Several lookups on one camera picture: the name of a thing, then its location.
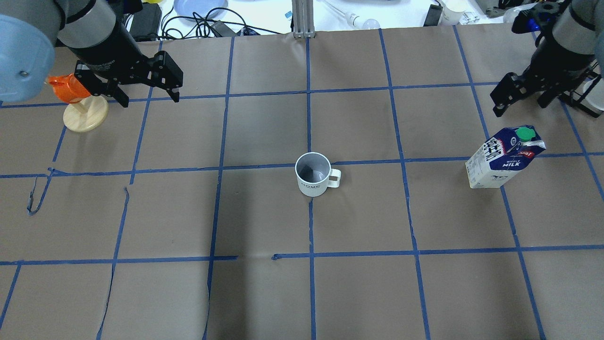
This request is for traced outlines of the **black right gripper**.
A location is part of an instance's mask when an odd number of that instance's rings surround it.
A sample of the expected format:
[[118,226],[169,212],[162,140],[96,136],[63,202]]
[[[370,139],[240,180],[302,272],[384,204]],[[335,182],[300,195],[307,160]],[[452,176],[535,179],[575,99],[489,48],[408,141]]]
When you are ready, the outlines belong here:
[[537,91],[544,91],[538,105],[547,108],[595,60],[595,3],[541,2],[520,11],[512,24],[518,34],[537,30],[541,41],[530,65],[522,75],[504,75],[490,93],[497,118]]

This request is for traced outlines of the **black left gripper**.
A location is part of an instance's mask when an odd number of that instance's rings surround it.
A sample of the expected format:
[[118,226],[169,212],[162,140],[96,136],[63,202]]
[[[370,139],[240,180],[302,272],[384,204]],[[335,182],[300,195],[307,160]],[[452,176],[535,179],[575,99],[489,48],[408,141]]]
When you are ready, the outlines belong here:
[[[89,94],[106,94],[123,108],[128,108],[129,96],[119,83],[145,84],[165,90],[172,101],[180,102],[179,89],[184,83],[184,72],[178,64],[167,51],[159,51],[153,58],[142,54],[119,21],[115,21],[112,32],[102,42],[91,47],[73,48],[73,53],[95,74],[77,76]],[[114,83],[104,84],[100,78]]]

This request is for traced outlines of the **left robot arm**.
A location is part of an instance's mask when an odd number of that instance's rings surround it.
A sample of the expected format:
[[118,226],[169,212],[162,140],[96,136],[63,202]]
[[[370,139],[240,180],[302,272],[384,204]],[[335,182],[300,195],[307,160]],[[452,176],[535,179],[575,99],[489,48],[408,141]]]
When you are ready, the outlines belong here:
[[75,78],[91,95],[129,105],[123,85],[165,90],[179,102],[184,74],[166,51],[145,56],[105,0],[3,0],[0,5],[2,102],[36,97],[60,41],[78,58]]

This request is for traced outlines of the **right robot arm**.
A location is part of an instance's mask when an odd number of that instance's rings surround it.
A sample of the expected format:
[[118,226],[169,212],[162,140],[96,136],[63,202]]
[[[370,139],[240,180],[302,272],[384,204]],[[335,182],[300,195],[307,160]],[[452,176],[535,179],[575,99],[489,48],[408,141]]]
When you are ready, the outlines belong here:
[[603,2],[601,0],[542,1],[518,13],[512,32],[539,32],[536,50],[522,74],[507,73],[490,93],[497,117],[509,106],[535,93],[546,108],[555,99],[595,112],[573,98],[574,92],[603,64]]

